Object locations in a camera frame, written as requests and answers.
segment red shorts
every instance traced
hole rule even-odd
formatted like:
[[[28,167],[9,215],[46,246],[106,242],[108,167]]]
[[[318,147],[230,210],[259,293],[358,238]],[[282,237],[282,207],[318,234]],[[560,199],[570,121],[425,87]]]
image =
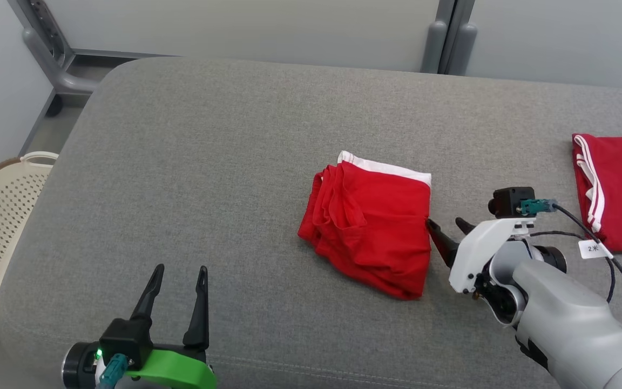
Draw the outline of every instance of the red shorts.
[[[349,277],[396,298],[419,298],[430,258],[430,175],[346,152],[340,160],[314,177],[299,237]]]
[[[585,226],[622,251],[622,138],[573,135],[575,179]]]

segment gray bracket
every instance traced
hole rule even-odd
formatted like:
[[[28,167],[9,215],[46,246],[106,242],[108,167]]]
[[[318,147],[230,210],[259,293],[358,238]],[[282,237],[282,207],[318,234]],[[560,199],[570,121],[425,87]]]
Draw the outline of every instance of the gray bracket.
[[[443,46],[448,34],[448,26],[451,23],[452,7],[455,0],[440,0],[436,11],[436,20],[429,25],[427,34],[427,46],[424,49],[422,59],[422,73],[438,73]]]
[[[457,0],[452,11],[438,73],[464,76],[477,37],[477,26],[469,23],[474,0]]]
[[[57,93],[90,95],[96,90],[97,81],[66,73],[34,29],[27,28],[23,30],[23,42],[25,42],[25,46],[28,47],[32,56],[37,60],[37,63]]]
[[[40,29],[37,29],[38,34],[43,38],[43,42],[46,41],[46,46],[50,49],[52,57],[54,57],[59,64],[63,65],[67,55],[71,56],[71,47],[69,47],[66,39],[64,39],[64,34],[62,34],[62,31],[59,29],[57,21],[54,20],[52,12],[50,12],[44,0],[19,0],[19,2],[28,1],[30,1],[28,3],[30,5],[30,10],[32,10],[34,17],[39,23]]]

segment gray metal frame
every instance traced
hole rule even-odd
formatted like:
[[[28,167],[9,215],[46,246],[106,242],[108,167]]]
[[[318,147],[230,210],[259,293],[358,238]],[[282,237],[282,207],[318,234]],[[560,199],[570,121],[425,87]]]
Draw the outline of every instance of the gray metal frame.
[[[474,0],[457,0],[443,46],[438,73],[464,76],[477,36],[477,26],[469,23]]]
[[[438,65],[448,35],[448,27],[451,24],[452,9],[455,7],[455,3],[456,0],[440,0],[438,3],[436,20],[429,25],[421,73],[438,73]]]
[[[178,57],[178,55],[164,54],[146,54],[145,52],[128,52],[128,51],[105,51],[105,50],[89,50],[74,49],[74,55],[92,55],[93,57],[113,57],[113,58],[153,58],[153,57]]]
[[[43,42],[49,47],[52,56],[57,60],[57,63],[64,67],[67,57],[73,56],[73,51],[69,46],[69,43],[64,38],[62,30],[59,28],[57,21],[52,16],[47,4],[44,0],[18,0],[19,3],[24,3],[27,10],[32,10],[36,18],[36,22],[39,22],[39,28],[33,27],[37,34],[40,35]]]
[[[97,81],[72,76],[66,73],[66,71],[57,64],[54,57],[52,57],[52,54],[50,54],[49,49],[47,49],[47,46],[37,34],[37,31],[34,29],[24,29],[23,41],[30,52],[32,52],[32,56],[35,57],[37,63],[40,65],[42,71],[44,71],[47,79],[52,83],[57,93],[90,95],[96,90]]]

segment white stripe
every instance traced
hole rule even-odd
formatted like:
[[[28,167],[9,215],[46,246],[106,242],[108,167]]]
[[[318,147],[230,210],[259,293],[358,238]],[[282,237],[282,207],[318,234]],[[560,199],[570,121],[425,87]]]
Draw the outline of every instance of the white stripe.
[[[590,153],[590,146],[585,138],[580,135],[576,135],[575,143],[577,143],[583,152],[584,160],[577,160],[577,164],[585,173],[587,179],[590,180],[593,186],[592,190],[592,202],[590,204],[590,211],[587,215],[587,221],[592,223],[592,230],[599,232],[601,229],[601,217],[604,213],[605,197],[597,174],[597,169],[594,168],[594,162],[592,161],[592,154]]]
[[[346,152],[344,150],[342,150],[342,152],[338,156],[337,162],[349,162],[356,167],[368,170],[369,172],[386,173],[388,175],[419,180],[419,182],[423,182],[424,184],[431,186],[431,175],[429,173],[420,173],[400,166],[388,165],[387,163],[381,162],[374,162],[373,160],[367,160],[357,157],[356,155],[353,155],[353,153]]]

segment gray cushioned table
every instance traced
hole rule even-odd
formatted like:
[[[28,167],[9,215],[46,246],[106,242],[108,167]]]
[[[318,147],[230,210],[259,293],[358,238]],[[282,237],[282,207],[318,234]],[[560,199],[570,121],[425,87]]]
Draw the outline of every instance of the gray cushioned table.
[[[531,185],[578,212],[571,133],[622,135],[622,90],[329,67],[141,59],[112,71],[62,150],[0,293],[13,357],[60,386],[67,348],[127,317],[165,263],[153,340],[180,343],[209,267],[220,387],[556,387],[434,251],[424,295],[352,281],[296,236],[314,173],[341,150],[430,172],[431,216],[490,219]],[[538,230],[578,231],[559,214]],[[605,295],[608,268],[538,239]],[[612,302],[622,321],[622,280]]]

